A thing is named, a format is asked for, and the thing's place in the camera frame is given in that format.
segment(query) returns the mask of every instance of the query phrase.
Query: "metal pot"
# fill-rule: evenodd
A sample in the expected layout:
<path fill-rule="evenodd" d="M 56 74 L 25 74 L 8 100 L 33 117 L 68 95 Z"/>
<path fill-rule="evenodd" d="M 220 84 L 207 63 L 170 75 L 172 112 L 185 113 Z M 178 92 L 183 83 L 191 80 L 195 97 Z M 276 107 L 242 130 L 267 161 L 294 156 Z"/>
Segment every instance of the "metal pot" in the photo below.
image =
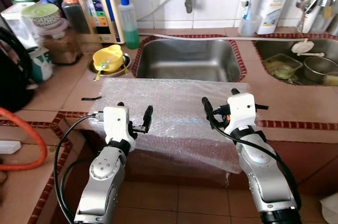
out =
<path fill-rule="evenodd" d="M 307 79 L 322 83 L 325 75 L 338 71 L 338 64 L 327 58 L 308 57 L 304 60 L 304 75 Z"/>

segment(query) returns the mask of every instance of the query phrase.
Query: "white bottle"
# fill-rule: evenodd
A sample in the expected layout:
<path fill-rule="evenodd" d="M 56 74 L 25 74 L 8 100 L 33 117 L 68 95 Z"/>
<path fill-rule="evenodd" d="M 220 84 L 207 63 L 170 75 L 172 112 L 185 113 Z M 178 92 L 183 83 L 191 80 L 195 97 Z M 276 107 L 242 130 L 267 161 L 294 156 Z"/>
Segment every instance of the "white bottle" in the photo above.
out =
<path fill-rule="evenodd" d="M 262 0 L 258 10 L 261 22 L 257 34 L 272 34 L 275 31 L 285 1 L 286 0 Z"/>

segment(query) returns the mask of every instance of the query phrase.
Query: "bubble wrap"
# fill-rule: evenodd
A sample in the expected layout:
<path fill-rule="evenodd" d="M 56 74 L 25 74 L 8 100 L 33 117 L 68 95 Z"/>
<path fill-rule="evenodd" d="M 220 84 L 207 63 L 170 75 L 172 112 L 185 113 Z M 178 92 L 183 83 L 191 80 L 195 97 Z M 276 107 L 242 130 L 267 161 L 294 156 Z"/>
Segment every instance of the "bubble wrap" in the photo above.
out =
<path fill-rule="evenodd" d="M 211 130 L 201 99 L 206 96 L 213 107 L 227 103 L 231 89 L 247 92 L 245 83 L 210 82 L 176 79 L 104 79 L 102 99 L 91 112 L 122 101 L 129 108 L 134 125 L 143 123 L 148 105 L 154 106 L 148 134 L 139 134 L 136 151 L 139 159 L 129 160 L 135 173 L 194 176 L 202 171 L 215 176 L 223 171 L 240 173 L 238 156 L 232 141 Z M 103 123 L 91 122 L 105 137 Z M 142 166 L 147 162 L 147 171 Z"/>

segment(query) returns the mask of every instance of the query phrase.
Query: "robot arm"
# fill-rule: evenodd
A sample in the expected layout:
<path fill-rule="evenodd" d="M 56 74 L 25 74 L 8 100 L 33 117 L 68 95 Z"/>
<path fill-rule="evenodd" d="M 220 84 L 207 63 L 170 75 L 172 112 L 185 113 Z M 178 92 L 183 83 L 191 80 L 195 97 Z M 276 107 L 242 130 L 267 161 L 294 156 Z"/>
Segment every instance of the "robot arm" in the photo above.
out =
<path fill-rule="evenodd" d="M 141 126 L 129 121 L 129 110 L 119 103 L 106 107 L 103 116 L 107 146 L 91 163 L 89 181 L 82 193 L 75 223 L 108 224 L 112 222 L 118 190 L 125 177 L 127 155 L 135 148 L 137 133 L 147 133 L 153 107 L 148 106 Z"/>
<path fill-rule="evenodd" d="M 251 94 L 239 94 L 237 89 L 233 89 L 232 93 L 234 96 L 228 99 L 228 104 L 216 110 L 203 97 L 207 119 L 212 127 L 225 128 L 224 132 L 230 135 L 229 139 L 242 140 L 242 143 L 234 141 L 239 164 L 249 179 L 249 189 L 262 222 L 301 223 L 296 200 L 276 160 L 261 150 L 244 144 L 248 142 L 258 145 L 277 158 L 276 152 L 266 143 L 263 133 L 258 132 L 255 125 L 257 108 L 268 107 L 256 105 Z M 214 115 L 221 115 L 223 121 L 218 122 Z"/>

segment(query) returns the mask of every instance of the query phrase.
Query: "sink basin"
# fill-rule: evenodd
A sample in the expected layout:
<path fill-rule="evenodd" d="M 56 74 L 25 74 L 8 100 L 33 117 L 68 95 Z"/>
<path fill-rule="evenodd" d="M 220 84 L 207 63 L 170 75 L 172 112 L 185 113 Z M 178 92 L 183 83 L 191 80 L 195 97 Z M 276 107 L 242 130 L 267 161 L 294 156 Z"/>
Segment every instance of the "sink basin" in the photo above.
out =
<path fill-rule="evenodd" d="M 325 53 L 325 58 L 331 59 L 338 63 L 338 41 L 334 39 L 309 39 L 315 45 L 309 51 L 311 53 Z M 275 42 L 275 41 L 256 41 L 255 46 L 259 55 L 263 60 L 282 53 L 291 58 L 303 63 L 308 56 L 297 56 L 291 51 L 292 46 L 297 42 Z M 294 85 L 318 85 L 318 82 L 313 82 L 307 79 L 304 75 L 304 66 L 298 69 L 294 74 L 292 82 L 287 82 Z"/>
<path fill-rule="evenodd" d="M 228 41 L 158 39 L 144 45 L 136 77 L 234 82 L 241 71 Z"/>

